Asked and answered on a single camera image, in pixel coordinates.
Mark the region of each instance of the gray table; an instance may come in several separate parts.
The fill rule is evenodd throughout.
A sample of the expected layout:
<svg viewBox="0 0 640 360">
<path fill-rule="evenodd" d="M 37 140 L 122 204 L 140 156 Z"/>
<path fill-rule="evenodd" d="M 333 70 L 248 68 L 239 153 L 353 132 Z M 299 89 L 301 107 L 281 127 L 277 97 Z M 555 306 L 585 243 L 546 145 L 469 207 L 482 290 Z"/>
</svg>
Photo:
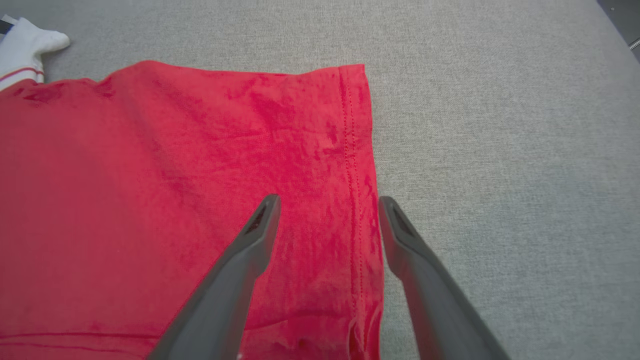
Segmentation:
<svg viewBox="0 0 640 360">
<path fill-rule="evenodd" d="M 380 194 L 513 359 L 640 354 L 640 64 L 595 0 L 4 0 L 70 36 L 47 79 L 140 60 L 365 63 Z M 417 357 L 387 272 L 384 360 Z"/>
</svg>

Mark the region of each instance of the white cloth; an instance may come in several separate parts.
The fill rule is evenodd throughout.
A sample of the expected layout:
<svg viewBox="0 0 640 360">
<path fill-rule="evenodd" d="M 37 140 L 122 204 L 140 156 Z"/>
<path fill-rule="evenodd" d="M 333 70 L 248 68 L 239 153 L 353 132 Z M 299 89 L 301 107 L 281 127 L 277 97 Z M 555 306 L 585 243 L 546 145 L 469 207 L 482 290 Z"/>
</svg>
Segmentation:
<svg viewBox="0 0 640 360">
<path fill-rule="evenodd" d="M 69 43 L 65 34 L 40 29 L 20 18 L 0 42 L 0 90 L 24 79 L 43 83 L 44 69 L 40 56 L 64 49 Z"/>
</svg>

